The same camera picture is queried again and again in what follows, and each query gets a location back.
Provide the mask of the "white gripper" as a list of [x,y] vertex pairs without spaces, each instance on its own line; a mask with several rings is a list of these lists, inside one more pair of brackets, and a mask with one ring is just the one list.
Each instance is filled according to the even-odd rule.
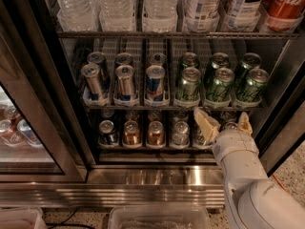
[[220,134],[220,123],[202,109],[195,108],[193,117],[206,142],[213,142],[213,156],[218,165],[221,165],[221,161],[225,156],[233,152],[247,151],[256,155],[259,154],[254,139],[251,137],[253,129],[246,112],[242,112],[238,119],[237,127],[239,131],[229,129]]

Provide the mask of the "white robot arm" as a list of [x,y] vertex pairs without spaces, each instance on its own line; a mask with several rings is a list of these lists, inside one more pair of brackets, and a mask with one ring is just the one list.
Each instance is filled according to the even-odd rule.
[[247,114],[241,115],[235,129],[225,130],[198,107],[193,118],[222,169],[231,229],[305,229],[304,207],[268,178]]

